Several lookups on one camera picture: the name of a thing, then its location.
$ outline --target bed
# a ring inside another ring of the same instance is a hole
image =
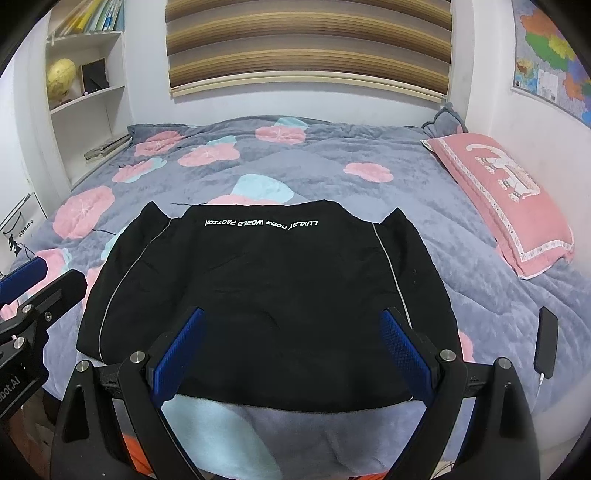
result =
[[[421,144],[463,130],[450,107],[422,128],[290,117],[243,118],[206,127],[134,125],[131,146],[80,184],[27,247],[48,263],[44,283],[75,268],[91,288],[118,235],[151,200],[171,217],[193,204],[292,205],[329,199],[361,219],[380,222],[399,207],[419,231],[444,281],[464,359],[491,363],[507,356],[534,416],[556,419],[565,415],[560,405],[572,405],[561,400],[591,366],[591,281],[564,260],[532,280],[517,277],[468,197]],[[20,253],[13,268],[26,262],[26,253]],[[85,305],[86,299],[49,331],[44,361],[50,379],[44,388],[57,398],[76,362],[85,358],[76,351]],[[536,399],[532,363],[541,306],[561,323],[554,378]],[[465,401],[446,460],[457,455],[471,407]],[[423,410],[419,402],[409,401],[353,413],[308,414],[181,395],[163,406],[199,468],[241,480],[383,472],[402,451]],[[576,434],[546,432],[540,445],[551,447]]]

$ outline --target light blue blob pattern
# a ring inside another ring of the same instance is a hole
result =
[[[196,467],[241,480],[281,480],[275,459],[250,423],[227,406],[175,395],[162,413]]]
[[[277,203],[288,202],[294,196],[291,188],[285,183],[256,173],[240,177],[232,193],[252,200],[270,200]]]
[[[160,157],[153,157],[147,161],[152,162],[152,166],[150,167],[149,170],[145,170],[142,173],[138,173],[136,176],[133,176],[133,177],[128,178],[127,180],[124,180],[123,183],[133,183],[133,182],[139,180],[141,177],[143,177],[147,173],[150,173],[151,171],[154,171],[154,170],[158,170],[159,168],[162,168],[167,164],[167,161],[163,160]]]
[[[111,250],[113,250],[113,247],[115,246],[115,242],[119,239],[119,237],[121,236],[121,234],[123,232],[125,232],[125,229],[128,226],[129,226],[129,224],[125,225],[111,240],[109,240],[107,242],[107,244],[105,245],[105,248],[103,249],[103,251],[100,254],[100,259],[103,262],[106,262],[107,261],[107,257],[111,253]]]
[[[218,138],[217,140],[211,140],[207,142],[208,145],[214,146],[219,145],[220,143],[231,143],[232,145],[236,144],[236,137],[234,135],[227,135],[222,138]]]
[[[64,255],[64,268],[61,269],[60,275],[66,273],[70,269],[68,265],[70,265],[70,262],[72,261],[72,254],[67,248],[62,248],[61,253]]]
[[[275,126],[284,126],[284,127],[297,127],[297,128],[301,128],[302,130],[306,130],[308,127],[308,124],[301,121],[299,118],[294,118],[292,116],[285,116],[280,118],[276,123]]]

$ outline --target white piping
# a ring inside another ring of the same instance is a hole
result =
[[[131,264],[131,266],[128,268],[127,272],[125,272],[125,275],[123,275],[123,278],[120,280],[119,284],[117,285],[117,287],[115,288],[115,291],[113,292],[113,295],[111,295],[111,298],[109,299],[109,303],[107,303],[107,308],[105,309],[105,314],[103,315],[103,321],[100,324],[100,330],[99,330],[99,357],[100,357],[100,361],[102,361],[103,363],[105,362],[103,360],[103,354],[100,351],[100,336],[103,333],[103,327],[105,325],[105,319],[107,318],[107,313],[109,311],[109,307],[111,306],[111,302],[113,301],[113,297],[115,296],[115,294],[117,293],[117,290],[119,290],[119,287],[121,286],[121,284],[123,283],[123,281],[125,280],[125,277],[127,277],[127,274],[131,271],[131,269],[134,267],[134,265],[139,261],[140,258],[142,258],[142,255],[144,254],[144,252],[146,251],[146,249],[150,246],[150,244],[156,240],[160,235],[162,235],[166,229],[170,226],[170,222],[172,222],[172,219],[168,219],[168,225],[164,227],[164,230],[162,230],[158,235],[156,235],[152,240],[150,240],[148,242],[148,245],[146,245],[144,247],[144,249],[142,250],[142,252],[139,254],[139,257],[135,260],[135,262],[133,262]]]
[[[406,302],[404,301],[404,297],[402,296],[402,292],[400,291],[400,286],[398,286],[398,280],[396,279],[396,273],[394,273],[394,267],[392,266],[392,262],[390,261],[390,256],[388,255],[388,252],[386,252],[386,248],[384,247],[384,244],[382,243],[382,239],[378,235],[378,231],[375,229],[375,224],[372,223],[371,225],[372,225],[372,227],[374,227],[375,236],[378,237],[379,244],[382,245],[382,250],[384,250],[384,253],[386,254],[386,258],[388,259],[388,264],[390,265],[390,271],[392,272],[392,276],[394,278],[394,283],[396,284],[396,290],[398,290],[398,294],[400,295],[400,300],[402,300],[402,306],[404,307],[404,313],[407,316],[408,326],[410,328],[413,328],[413,324],[410,321],[410,315],[408,314],[408,309],[406,308]]]

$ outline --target blue gripper pad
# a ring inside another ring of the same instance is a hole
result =
[[[152,403],[156,408],[172,399],[193,362],[205,333],[205,315],[196,309],[154,369]]]
[[[433,373],[389,310],[382,312],[380,335],[410,394],[429,406],[435,396]]]
[[[47,264],[41,257],[18,267],[0,280],[0,307],[10,304],[25,293],[29,288],[37,285],[47,275]]]

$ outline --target white shelf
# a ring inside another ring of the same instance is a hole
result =
[[[113,160],[114,156],[121,153],[125,150],[129,145],[127,143],[121,145],[120,147],[113,150],[106,158],[98,160],[91,164],[86,164],[86,159],[82,158],[75,158],[73,161],[66,161],[64,162],[64,167],[66,168],[66,173],[68,174],[68,178],[70,179],[70,183],[72,184],[72,190],[75,189],[80,182],[85,180],[91,173],[93,173],[97,168],[107,163],[109,160]]]
[[[88,32],[77,35],[67,35],[65,37],[56,37],[47,39],[47,48],[51,50],[87,50],[89,48],[100,47],[106,43],[114,42],[121,32],[118,30],[111,32]]]
[[[49,110],[50,115],[54,115],[57,112],[61,112],[62,110],[65,110],[68,107],[77,105],[80,102],[83,102],[84,100],[88,100],[90,98],[95,98],[101,95],[106,95],[109,92],[114,92],[116,90],[121,90],[122,88],[125,88],[125,85],[119,85],[117,87],[108,87],[108,88],[103,88],[102,90],[98,90],[97,92],[93,92],[93,93],[89,93],[88,95],[83,95],[81,97],[78,97],[77,99],[71,100],[70,102],[64,103],[63,105],[60,105],[58,107],[55,107],[52,110]]]

